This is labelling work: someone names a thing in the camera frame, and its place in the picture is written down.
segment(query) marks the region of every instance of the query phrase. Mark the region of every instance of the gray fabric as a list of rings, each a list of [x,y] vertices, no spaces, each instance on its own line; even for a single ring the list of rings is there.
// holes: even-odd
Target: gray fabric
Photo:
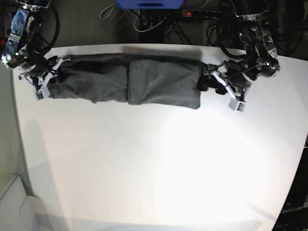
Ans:
[[[127,102],[128,76],[123,66],[105,66],[91,69],[96,63],[88,65],[82,70],[83,64],[78,68],[67,68],[65,80],[50,87],[51,98],[90,100],[93,103],[115,100]]]
[[[130,64],[129,103],[200,107],[197,83],[201,67],[193,64],[138,60]]]
[[[115,100],[200,107],[202,63],[170,56],[99,54],[72,56],[49,85],[54,99]]]

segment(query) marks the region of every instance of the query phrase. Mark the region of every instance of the black wire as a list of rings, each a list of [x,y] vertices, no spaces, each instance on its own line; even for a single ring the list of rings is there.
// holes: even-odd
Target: black wire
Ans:
[[[206,28],[206,31],[205,31],[205,33],[206,33],[206,37],[207,37],[207,46],[209,45],[209,44],[211,44],[212,46],[213,46],[213,44],[212,44],[212,42],[211,42],[211,36],[209,35],[209,30],[210,30],[210,28],[212,28],[212,27],[215,27],[215,29],[216,29],[216,24],[210,24],[210,25],[208,25],[207,26],[207,28]]]
[[[52,74],[53,76],[57,74],[57,71],[52,70],[52,69],[49,70],[49,69],[43,67],[42,65],[40,65],[39,62],[36,61],[36,59],[32,56],[32,54],[30,52],[28,53],[28,56],[29,56],[29,59],[31,60],[31,62],[33,64],[35,64],[36,66],[38,66],[39,68],[41,68],[42,70]]]
[[[134,10],[130,9],[131,12],[133,12],[139,19],[140,19],[140,15],[137,14]]]
[[[165,34],[165,37],[168,39],[169,43],[172,44],[172,41],[171,41],[170,37],[167,34]]]
[[[242,97],[242,95],[245,93],[245,92],[244,92],[244,89],[243,89],[242,87],[238,86],[238,85],[228,84],[227,86],[237,87],[237,88],[241,89],[241,91],[242,91],[242,92],[241,92],[241,97]]]
[[[184,43],[184,40],[183,40],[183,38],[182,38],[182,34],[181,34],[180,32],[178,32],[176,29],[175,29],[175,31],[171,31],[171,32],[176,33],[176,34],[179,36],[179,38],[181,39],[181,42],[182,42],[183,44],[185,44],[185,43]]]
[[[174,26],[175,28],[177,27],[177,29],[180,31],[180,33],[183,35],[183,37],[185,38],[185,40],[188,42],[189,45],[192,45],[191,40],[188,38],[188,36],[185,34],[185,32],[183,31],[182,27],[179,25],[178,22],[174,22]]]
[[[55,45],[55,43],[56,43],[56,41],[58,39],[59,33],[60,33],[60,18],[59,18],[59,14],[58,14],[57,10],[55,9],[55,7],[52,4],[50,5],[50,9],[52,10],[52,12],[54,14],[54,18],[55,18],[55,21],[56,21],[56,30],[55,30],[53,39],[50,42],[49,46],[41,50],[41,53],[43,55],[48,53],[52,49],[52,47],[54,47],[54,45]]]
[[[216,30],[216,26],[213,27],[213,29],[211,30],[210,38],[209,38],[209,40],[207,41],[207,45],[211,44],[212,47],[214,47],[214,45],[213,45],[211,39],[212,39],[212,36],[213,36],[213,33],[214,33],[215,30]]]
[[[243,73],[245,73],[245,72],[247,72],[247,71],[251,71],[252,69],[255,69],[257,66],[258,66],[258,64],[254,65],[254,66],[252,66],[252,67],[250,67],[250,68],[248,68],[248,69],[245,69],[244,71],[240,71],[240,72],[238,72],[238,73],[236,73],[236,74],[234,74],[234,75],[229,76],[229,77],[228,77],[228,81],[230,81],[233,77],[236,77],[236,76],[238,76],[238,75],[240,75],[240,74],[243,74]]]
[[[296,49],[297,49],[298,46],[300,45],[300,42],[302,41],[303,35],[304,35],[304,33],[302,32],[302,33],[300,34],[300,36],[299,36],[299,40],[297,41],[296,45],[294,46],[294,48],[293,48],[290,52],[288,52],[288,53],[286,54],[286,56],[289,56],[289,55],[293,54],[293,53],[296,51]]]
[[[275,44],[275,46],[276,46],[278,49],[280,49],[281,51],[283,51],[283,52],[284,52],[284,55],[286,54],[285,49],[281,48],[281,47],[280,47],[279,45],[277,45],[277,44]]]
[[[38,34],[38,35],[44,42],[46,42],[48,46],[50,46],[50,43],[41,34]]]
[[[209,0],[204,0],[202,3],[199,3],[198,5],[194,5],[194,6],[187,5],[187,2],[188,2],[188,0],[186,0],[183,3],[182,8],[201,9],[201,8],[205,7],[208,4]]]
[[[44,10],[44,9],[40,9],[40,12],[45,13],[45,14],[47,15],[47,18],[46,18],[46,19],[43,19],[43,16],[42,16],[42,22],[47,22],[47,21],[49,21],[49,19],[50,19],[50,13],[47,12],[46,10]]]
[[[176,34],[179,36],[179,38],[181,39],[181,42],[182,42],[183,44],[185,44],[185,43],[184,43],[184,40],[183,40],[183,38],[182,38],[182,33],[179,32],[179,31],[175,28],[175,24],[174,24],[174,23],[172,24],[172,29],[168,32],[167,37],[169,37],[169,36],[171,35],[171,33],[176,33]]]
[[[242,54],[242,55],[234,55],[231,54],[230,52],[227,51],[225,45],[223,44],[223,40],[222,40],[222,36],[220,33],[220,29],[221,29],[221,21],[222,20],[226,20],[228,17],[232,16],[232,13],[228,13],[226,14],[224,17],[220,18],[217,22],[217,26],[216,26],[216,35],[217,35],[217,41],[218,41],[218,46],[220,47],[220,49],[222,50],[222,52],[225,53],[226,56],[228,56],[229,58],[232,59],[245,59],[246,55]]]

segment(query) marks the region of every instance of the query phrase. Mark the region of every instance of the white cable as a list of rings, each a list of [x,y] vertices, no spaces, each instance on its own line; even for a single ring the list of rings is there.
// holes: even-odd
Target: white cable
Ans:
[[[134,28],[135,28],[135,30],[136,30],[137,32],[139,32],[139,33],[148,32],[148,31],[151,31],[151,30],[153,30],[153,29],[159,27],[159,26],[165,21],[166,18],[167,18],[167,17],[165,17],[160,23],[158,23],[157,25],[155,25],[155,26],[153,26],[153,27],[151,27],[151,28],[149,28],[149,29],[146,29],[146,30],[138,30],[137,27],[136,27],[136,22],[137,22],[138,17],[136,16],[136,19],[135,19],[135,21],[134,21]]]
[[[225,87],[225,89],[228,91],[228,93],[230,94],[230,96],[231,96],[233,99],[236,100],[236,95],[235,95],[234,91],[232,90],[232,88],[229,86],[229,84],[226,83],[226,82],[217,74],[216,71],[213,71],[213,72],[212,72],[212,75],[215,77],[215,79],[217,79],[217,81],[218,81],[219,83],[222,84],[222,86]]]
[[[100,13],[100,19],[103,19],[103,20],[106,20],[108,18],[110,18],[110,16],[112,15],[112,13],[114,12],[114,9],[115,9],[115,6],[116,6],[116,3],[115,4],[112,4],[108,7],[106,7],[105,9],[103,9]],[[110,10],[110,13],[104,18],[104,14]]]
[[[116,3],[106,7],[105,9],[103,9],[100,13],[100,19],[102,20],[107,20],[108,18],[110,18],[110,16],[112,15],[112,13],[114,12],[115,10],[115,7],[116,7]],[[107,11],[110,11],[109,14],[104,17],[104,14],[107,12]],[[125,25],[125,22],[127,20],[127,17],[130,13],[130,10],[125,10],[124,13],[119,17],[119,19],[116,21],[116,23],[118,24],[122,19],[123,19],[123,22],[121,24],[121,26],[119,27],[118,31],[122,30],[123,29],[123,26]]]

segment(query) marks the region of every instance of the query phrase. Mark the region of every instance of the black cable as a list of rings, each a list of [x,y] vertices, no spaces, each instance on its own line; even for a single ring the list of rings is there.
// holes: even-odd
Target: black cable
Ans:
[[[46,10],[44,10],[44,9],[40,9],[40,12],[41,12],[41,13],[45,13],[45,14],[47,15],[47,18],[46,18],[46,19],[43,19],[43,16],[42,16],[42,22],[47,22],[47,21],[49,21],[49,19],[50,19],[50,13],[47,12]]]
[[[207,37],[207,46],[209,44],[211,44],[211,46],[213,46],[212,42],[211,42],[211,36],[209,35],[209,30],[210,28],[214,27],[216,29],[216,24],[210,24],[207,26],[206,30],[205,30],[205,34],[206,34],[206,37]]]
[[[41,34],[38,34],[38,35],[44,42],[46,42],[48,46],[50,46],[50,43]]]
[[[57,10],[55,9],[54,5],[51,4],[50,9],[52,10],[52,12],[54,14],[54,18],[55,18],[55,21],[56,21],[56,30],[55,30],[53,39],[50,42],[49,46],[41,50],[41,53],[42,53],[43,56],[46,53],[48,53],[54,47],[54,45],[55,45],[55,43],[58,39],[59,33],[60,33],[60,17],[59,17],[59,14],[58,14]]]
[[[133,12],[139,19],[140,19],[140,15],[137,14],[134,10],[130,9],[131,12]]]
[[[294,48],[293,48],[290,52],[288,52],[288,53],[286,54],[286,56],[289,56],[289,55],[293,54],[293,53],[296,51],[296,49],[297,49],[298,46],[300,45],[300,42],[302,41],[303,35],[304,35],[304,33],[302,32],[302,33],[300,34],[300,36],[299,36],[299,40],[297,41],[296,45],[294,46]]]
[[[183,5],[182,5],[182,8],[188,8],[188,9],[202,9],[202,8],[204,8],[207,4],[208,4],[208,2],[209,2],[209,0],[204,0],[202,3],[199,3],[198,5],[194,5],[194,6],[190,6],[190,5],[188,5],[187,4],[187,2],[188,2],[189,0],[186,0],[184,3],[183,3]]]
[[[176,33],[178,36],[179,36],[179,38],[181,39],[181,42],[183,43],[183,44],[185,44],[184,43],[184,40],[183,40],[183,38],[182,38],[182,33],[181,32],[179,32],[179,31],[177,31],[177,29],[175,28],[175,24],[173,23],[172,24],[172,29],[168,32],[168,34],[167,34],[167,37],[169,38],[169,36],[171,35],[171,33]]]
[[[228,77],[228,81],[230,81],[233,77],[236,77],[236,76],[238,76],[238,75],[240,75],[240,74],[243,74],[243,73],[245,73],[245,72],[247,72],[247,71],[251,71],[252,69],[255,69],[258,65],[259,65],[259,64],[256,64],[256,65],[254,65],[254,66],[252,66],[252,67],[250,67],[250,68],[248,68],[248,69],[245,69],[244,71],[240,71],[240,72],[238,72],[238,73],[236,73],[236,74],[234,74],[234,75],[229,76],[229,77]]]
[[[183,44],[185,44],[185,43],[184,43],[184,40],[183,40],[183,38],[182,38],[182,34],[181,34],[180,32],[178,32],[178,31],[176,30],[176,28],[174,28],[174,30],[175,30],[175,31],[172,30],[171,32],[176,33],[176,34],[179,36],[179,38],[181,39],[181,42],[182,42]]]
[[[241,97],[242,97],[242,95],[245,93],[244,89],[243,89],[242,87],[238,86],[238,85],[228,84],[228,86],[237,87],[237,88],[241,89],[241,91],[242,91],[242,92],[241,92]]]
[[[280,49],[281,51],[283,51],[283,52],[284,52],[284,55],[286,54],[285,49],[281,48],[281,47],[280,47],[279,45],[277,45],[277,44],[275,44],[275,46],[276,46],[278,49]]]
[[[223,44],[223,40],[222,40],[221,33],[220,33],[220,30],[221,30],[221,20],[226,20],[230,16],[231,16],[231,13],[228,13],[224,17],[220,18],[218,20],[218,22],[217,22],[216,35],[217,35],[218,46],[220,47],[222,52],[224,52],[225,55],[228,56],[229,58],[232,58],[232,59],[245,59],[246,58],[245,54],[242,54],[242,55],[231,54],[230,52],[227,51],[225,45]]]
[[[168,39],[169,43],[172,44],[171,39],[167,36],[167,34],[165,34],[165,37]]]
[[[180,33],[183,35],[183,37],[185,38],[185,40],[188,42],[189,45],[192,45],[191,40],[188,38],[188,36],[185,34],[185,32],[183,31],[182,27],[179,25],[178,22],[174,22],[175,27],[178,28],[178,30],[180,31]]]
[[[211,32],[210,32],[210,37],[209,37],[209,40],[207,41],[207,45],[208,45],[208,46],[211,44],[211,46],[214,47],[214,45],[213,45],[211,39],[212,39],[212,36],[213,36],[213,33],[214,33],[215,30],[216,30],[216,26],[213,27],[213,29],[212,29]]]

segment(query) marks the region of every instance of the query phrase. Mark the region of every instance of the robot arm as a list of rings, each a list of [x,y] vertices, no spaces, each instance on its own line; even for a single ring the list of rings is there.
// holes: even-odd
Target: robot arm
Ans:
[[[1,61],[7,68],[18,68],[32,77],[37,77],[49,69],[44,55],[57,40],[60,20],[54,7],[51,6],[55,13],[57,30],[52,42],[42,49],[39,33],[42,20],[39,10],[42,7],[48,7],[50,0],[24,0],[21,3],[23,8],[17,10],[12,20]]]
[[[220,66],[208,65],[204,77],[199,82],[199,89],[206,91],[215,88],[216,93],[231,95],[229,107],[234,111],[243,111],[251,81],[258,76],[272,77],[280,70],[277,49],[271,37],[269,22],[264,13],[269,10],[266,0],[231,0],[236,17],[239,18],[239,37],[245,44],[245,55],[233,55],[224,47],[220,39],[221,21],[217,24],[218,44],[222,51],[233,60]],[[226,14],[227,20],[233,14]],[[224,66],[226,73],[219,72]]]

